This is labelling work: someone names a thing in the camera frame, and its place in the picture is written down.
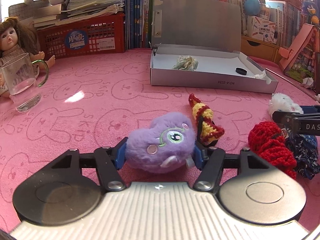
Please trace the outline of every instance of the doll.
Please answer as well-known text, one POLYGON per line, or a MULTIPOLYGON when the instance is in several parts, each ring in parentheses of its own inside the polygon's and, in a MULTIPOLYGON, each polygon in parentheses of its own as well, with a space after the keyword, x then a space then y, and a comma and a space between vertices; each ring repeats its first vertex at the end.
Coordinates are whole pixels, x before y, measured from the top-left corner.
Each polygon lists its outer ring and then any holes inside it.
MULTIPOLYGON (((0 23, 0 67, 11 59, 29 53, 30 60, 35 61, 44 59, 44 52, 37 53, 37 35, 36 31, 19 23, 17 17, 9 17, 0 23)), ((55 63, 53 55, 46 61, 48 67, 52 67, 55 63)), ((45 69, 43 64, 33 65, 35 77, 39 75, 40 69, 45 69)), ((6 87, 5 80, 0 73, 0 96, 9 97, 9 91, 6 87)))

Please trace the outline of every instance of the purple plush toy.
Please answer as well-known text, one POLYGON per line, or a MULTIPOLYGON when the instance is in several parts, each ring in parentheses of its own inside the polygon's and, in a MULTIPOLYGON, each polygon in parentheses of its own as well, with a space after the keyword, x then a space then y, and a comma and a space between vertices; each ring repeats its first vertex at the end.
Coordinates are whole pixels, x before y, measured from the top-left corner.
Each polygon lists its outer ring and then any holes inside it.
POLYGON ((181 113, 168 113, 155 118, 149 129, 130 133, 126 162, 133 168, 152 173, 170 172, 193 163, 195 140, 191 120, 181 113))

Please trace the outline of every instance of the box lid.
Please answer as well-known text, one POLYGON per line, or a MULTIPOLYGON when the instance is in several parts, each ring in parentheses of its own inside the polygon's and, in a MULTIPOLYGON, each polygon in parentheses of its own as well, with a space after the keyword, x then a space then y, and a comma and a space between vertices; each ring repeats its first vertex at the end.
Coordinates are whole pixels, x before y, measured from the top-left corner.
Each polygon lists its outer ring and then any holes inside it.
POLYGON ((240 51, 240 7, 217 0, 154 0, 152 46, 177 44, 240 51))

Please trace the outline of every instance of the pink toy house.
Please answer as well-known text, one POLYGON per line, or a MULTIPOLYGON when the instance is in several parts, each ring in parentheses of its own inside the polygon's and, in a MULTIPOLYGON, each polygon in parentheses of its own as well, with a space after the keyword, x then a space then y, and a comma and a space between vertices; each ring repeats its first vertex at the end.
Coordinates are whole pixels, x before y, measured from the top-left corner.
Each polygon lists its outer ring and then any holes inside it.
POLYGON ((302 83, 311 77, 313 89, 316 86, 316 53, 319 52, 319 30, 316 26, 304 24, 289 49, 280 48, 282 59, 279 66, 284 74, 302 83))

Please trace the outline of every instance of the white plush toy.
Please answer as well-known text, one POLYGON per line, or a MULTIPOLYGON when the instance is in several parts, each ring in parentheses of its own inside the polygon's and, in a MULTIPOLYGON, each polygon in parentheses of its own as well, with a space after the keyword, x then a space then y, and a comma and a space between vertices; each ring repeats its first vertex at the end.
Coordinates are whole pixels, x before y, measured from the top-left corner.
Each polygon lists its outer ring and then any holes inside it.
POLYGON ((268 113, 272 118, 272 114, 275 111, 283 111, 283 112, 296 112, 303 114, 302 108, 293 102, 293 100, 285 94, 275 93, 272 94, 272 98, 269 101, 268 113))

